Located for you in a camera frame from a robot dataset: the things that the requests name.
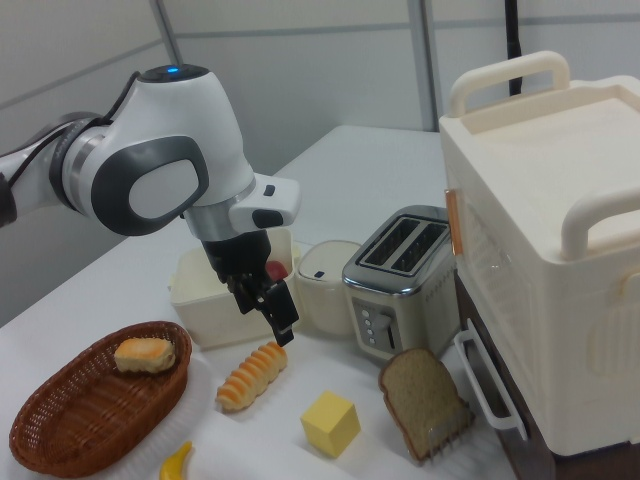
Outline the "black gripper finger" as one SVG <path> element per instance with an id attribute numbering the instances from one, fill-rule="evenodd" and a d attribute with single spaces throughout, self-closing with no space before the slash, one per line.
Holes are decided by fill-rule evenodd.
<path id="1" fill-rule="evenodd" d="M 260 280 L 254 274 L 231 275 L 227 280 L 241 314 L 258 310 L 260 305 Z"/>
<path id="2" fill-rule="evenodd" d="M 258 310 L 269 323 L 279 346 L 284 347 L 294 339 L 293 326 L 299 315 L 284 280 L 266 282 L 260 287 Z"/>

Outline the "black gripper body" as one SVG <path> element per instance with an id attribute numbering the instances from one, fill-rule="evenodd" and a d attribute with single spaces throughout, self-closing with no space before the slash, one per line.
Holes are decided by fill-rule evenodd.
<path id="1" fill-rule="evenodd" d="M 271 243 L 265 230 L 223 241 L 203 241 L 202 246 L 219 280 L 231 293 L 238 290 L 242 280 L 254 279 L 259 288 L 274 284 L 266 271 Z"/>

